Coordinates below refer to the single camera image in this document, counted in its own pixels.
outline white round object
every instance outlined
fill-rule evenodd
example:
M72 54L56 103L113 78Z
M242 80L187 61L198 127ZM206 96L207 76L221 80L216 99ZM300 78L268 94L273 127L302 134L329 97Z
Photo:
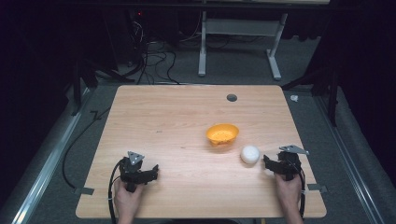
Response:
M257 147L246 146L242 150L241 158L247 164L254 164L259 160L260 151Z

